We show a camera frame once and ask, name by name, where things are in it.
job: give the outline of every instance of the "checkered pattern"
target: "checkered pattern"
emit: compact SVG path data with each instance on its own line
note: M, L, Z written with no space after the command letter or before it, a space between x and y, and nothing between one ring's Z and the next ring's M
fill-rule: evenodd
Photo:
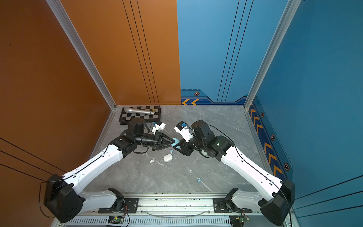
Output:
M124 111L124 108L122 108L120 119L119 119L120 125L127 125L129 123L129 121L134 119L135 117L144 118L146 123L160 121L160 117L161 117L160 106L138 106L138 107L132 107L132 108L139 109L139 110L149 110L149 111L152 111L152 109L154 108L155 113L154 113L154 115L126 113Z

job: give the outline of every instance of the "red wire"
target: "red wire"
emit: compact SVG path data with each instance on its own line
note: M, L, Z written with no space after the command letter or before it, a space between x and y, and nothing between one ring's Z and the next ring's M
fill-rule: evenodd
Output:
M249 216L245 215L245 211L242 209L243 212L243 217L246 216L247 218L249 218Z
M125 213L123 213L124 218L125 218L126 212L127 212L127 205L125 205Z

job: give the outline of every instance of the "gray marble floor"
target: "gray marble floor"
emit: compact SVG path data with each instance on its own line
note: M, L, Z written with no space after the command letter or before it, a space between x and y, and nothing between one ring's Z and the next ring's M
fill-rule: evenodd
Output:
M121 106L117 107L102 143L103 148L127 128L127 125L120 125L118 122L121 109ZM242 109L242 106L227 105L161 106L161 121L166 124L163 133L171 138L181 139L180 134L174 130L177 123L184 121L191 125L202 119L231 137L247 157L264 168ZM213 128L212 131L215 135L221 135ZM120 192L227 193L234 187L244 191L257 191L233 169L216 159L204 158L197 151L189 157L174 151L173 160L164 162L163 157L170 154L171 149L170 147L160 151L149 150L145 154L131 153L97 176L87 185L85 191L103 191L110 187ZM140 146L136 151L144 150L145 148Z

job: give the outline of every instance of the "light blue object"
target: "light blue object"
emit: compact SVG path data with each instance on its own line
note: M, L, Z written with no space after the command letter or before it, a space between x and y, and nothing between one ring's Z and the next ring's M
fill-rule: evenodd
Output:
M171 146L174 147L176 144L178 144L180 141L177 138L173 138L175 143L173 143Z

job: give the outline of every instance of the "orange wall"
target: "orange wall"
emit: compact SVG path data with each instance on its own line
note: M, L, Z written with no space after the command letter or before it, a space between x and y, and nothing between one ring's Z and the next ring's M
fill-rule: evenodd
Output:
M45 0L1 1L0 21L0 138L70 171L88 160L110 108ZM42 180L64 173L2 140L0 150L49 173L1 152L0 164ZM41 181L0 172L0 226L48 226Z
M61 0L117 105L180 104L176 0Z

